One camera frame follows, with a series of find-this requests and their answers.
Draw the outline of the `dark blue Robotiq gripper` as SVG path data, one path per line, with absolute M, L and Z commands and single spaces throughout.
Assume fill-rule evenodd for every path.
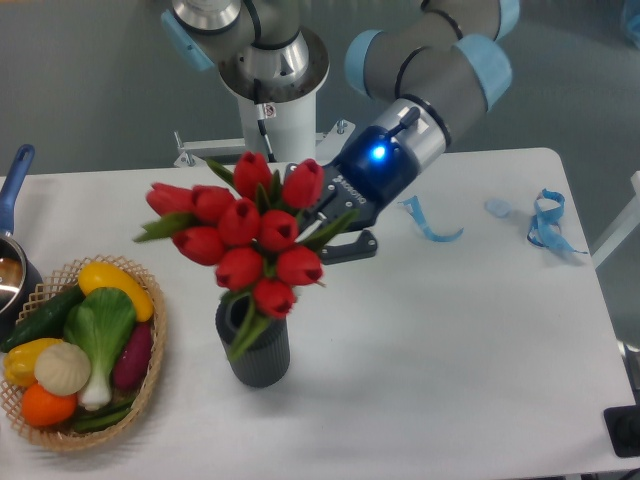
M 347 227 L 354 232 L 338 235 L 321 249 L 323 265 L 376 255 L 378 241 L 365 228 L 373 226 L 381 211 L 416 179 L 416 159 L 400 143 L 403 131 L 401 126 L 390 130 L 370 126 L 323 167 L 321 196 L 304 212 L 304 226 L 311 226 L 320 216 L 328 224 L 350 210 L 358 212 Z M 298 163 L 288 163 L 284 174 L 290 175 L 298 167 Z

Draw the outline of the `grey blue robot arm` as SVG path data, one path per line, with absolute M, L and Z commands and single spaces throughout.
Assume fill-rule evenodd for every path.
M 175 1 L 163 29 L 194 69 L 216 68 L 236 97 L 244 144 L 294 168 L 326 148 L 323 192 L 302 217 L 326 226 L 350 210 L 357 239 L 322 249 L 323 263 L 371 257 L 371 227 L 434 160 L 502 97 L 512 81 L 499 40 L 517 24 L 516 1 L 425 1 L 398 33 L 368 30 L 344 60 L 350 86 L 386 110 L 355 138 L 320 138 L 316 94 L 329 72 L 322 39 L 295 1 Z

